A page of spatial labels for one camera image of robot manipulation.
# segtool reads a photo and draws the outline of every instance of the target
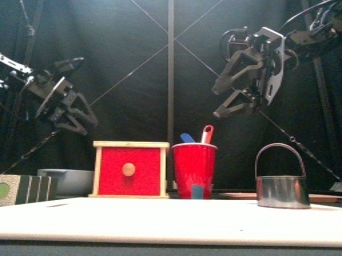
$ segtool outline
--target blue object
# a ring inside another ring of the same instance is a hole
[[[183,140],[184,143],[193,143],[195,142],[191,135],[187,134],[187,133],[180,134],[180,139]]]
[[[193,184],[191,187],[191,199],[203,199],[204,189],[201,186]]]

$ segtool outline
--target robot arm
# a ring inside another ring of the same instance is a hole
[[[339,0],[326,1],[304,10],[286,22],[280,31],[295,18],[318,8],[320,11],[310,31],[291,31],[286,36],[266,27],[252,35],[248,35],[247,28],[228,31],[227,65],[212,92],[219,95],[231,88],[234,93],[214,112],[218,118],[239,112],[254,112],[270,105],[280,88],[283,72],[322,56],[340,44]]]
[[[85,135],[84,125],[96,126],[97,119],[83,94],[73,90],[63,76],[80,66],[81,61],[83,58],[60,61],[52,65],[52,73],[47,70],[36,72],[0,53],[0,62],[13,69],[10,77],[22,84],[20,93],[28,91],[40,102],[34,118],[43,117],[56,128]]]

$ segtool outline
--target black curtain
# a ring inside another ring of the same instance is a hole
[[[26,52],[32,51],[26,64],[34,70],[45,69],[55,61],[84,57],[80,69],[67,79],[84,94],[99,126],[88,130],[87,136],[64,130],[59,132],[9,173],[34,174],[38,168],[92,170],[95,140],[167,141],[168,1],[22,2],[29,24],[34,25],[34,18],[38,21],[34,40],[28,36],[20,1],[1,1],[0,52],[22,62]],[[41,15],[38,4],[43,4]],[[327,166],[334,166],[312,63],[284,74],[280,90],[263,114],[240,114],[219,120],[212,116],[231,93],[228,91],[220,96],[211,93],[226,65],[219,49],[222,34],[244,26],[251,33],[263,26],[278,31],[300,10],[299,1],[173,1],[171,145],[180,142],[180,133],[188,132],[199,140],[203,127],[207,124],[215,126],[212,144],[219,148],[216,189],[254,189],[254,161],[260,148],[272,142],[295,147],[264,115],[310,148]],[[292,27],[304,29],[303,19]],[[339,56],[331,53],[323,63],[340,146]],[[1,67],[0,79],[6,75],[8,68]],[[53,131],[49,122],[33,119],[36,105],[29,96],[21,99],[20,109],[13,112],[16,96],[17,90],[1,90],[0,127],[1,145],[5,145],[1,147],[1,169],[8,168]],[[334,177],[306,154],[300,154],[310,189],[328,189]],[[260,174],[300,172],[298,161],[288,152],[267,152],[259,167]]]

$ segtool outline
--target silver pail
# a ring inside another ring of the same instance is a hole
[[[300,164],[302,176],[258,176],[259,156],[271,147],[283,147],[295,154]],[[259,206],[291,209],[310,208],[303,160],[292,147],[282,143],[272,143],[260,149],[255,159],[255,180]]]

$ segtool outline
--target green object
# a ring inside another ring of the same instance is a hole
[[[0,199],[5,198],[9,193],[9,185],[6,183],[0,183]]]

